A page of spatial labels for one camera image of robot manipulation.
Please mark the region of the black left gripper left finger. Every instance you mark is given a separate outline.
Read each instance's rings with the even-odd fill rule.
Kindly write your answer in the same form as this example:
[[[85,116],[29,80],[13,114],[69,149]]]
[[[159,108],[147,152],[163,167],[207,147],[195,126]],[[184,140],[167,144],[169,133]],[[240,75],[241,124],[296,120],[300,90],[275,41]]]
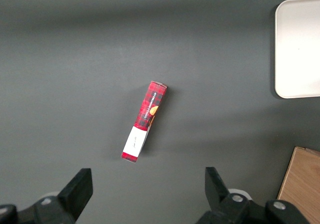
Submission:
[[[81,169],[56,195],[34,205],[36,224],[74,224],[93,195],[92,170]]]

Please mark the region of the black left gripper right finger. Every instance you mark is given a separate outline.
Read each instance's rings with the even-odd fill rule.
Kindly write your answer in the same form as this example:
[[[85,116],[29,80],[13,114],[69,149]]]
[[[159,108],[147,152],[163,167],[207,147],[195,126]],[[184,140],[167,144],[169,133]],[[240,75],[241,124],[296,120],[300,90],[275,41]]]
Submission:
[[[214,167],[205,169],[205,195],[210,211],[198,224],[264,224],[264,208],[255,204],[246,192],[231,192]]]

